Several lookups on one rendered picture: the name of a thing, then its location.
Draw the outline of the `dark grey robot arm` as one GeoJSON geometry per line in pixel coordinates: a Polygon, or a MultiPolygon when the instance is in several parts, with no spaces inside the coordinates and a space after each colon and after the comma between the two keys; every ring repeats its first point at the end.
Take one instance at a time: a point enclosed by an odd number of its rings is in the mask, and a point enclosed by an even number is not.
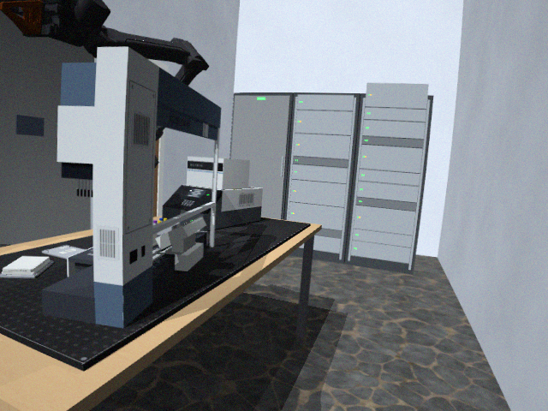
{"type": "Polygon", "coordinates": [[[171,40],[173,42],[171,42],[153,39],[122,33],[103,26],[110,15],[110,9],[103,0],[78,0],[72,9],[71,0],[47,1],[54,4],[46,5],[56,5],[56,3],[62,5],[62,24],[73,28],[73,32],[69,31],[68,33],[70,38],[60,41],[78,47],[84,46],[87,52],[95,58],[97,58],[97,47],[127,46],[146,59],[181,64],[182,66],[175,77],[187,86],[197,74],[209,68],[205,59],[187,40],[173,38],[171,40]]]}

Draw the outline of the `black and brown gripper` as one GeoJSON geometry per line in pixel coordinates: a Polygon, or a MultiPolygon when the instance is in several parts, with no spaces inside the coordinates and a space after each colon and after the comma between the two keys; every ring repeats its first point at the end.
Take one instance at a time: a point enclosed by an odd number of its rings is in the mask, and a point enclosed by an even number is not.
{"type": "Polygon", "coordinates": [[[16,24],[23,36],[66,41],[70,38],[69,31],[73,32],[73,28],[62,24],[63,7],[59,4],[45,5],[40,0],[2,2],[0,10],[16,24]],[[19,7],[23,18],[10,10],[13,7],[19,7]]]}

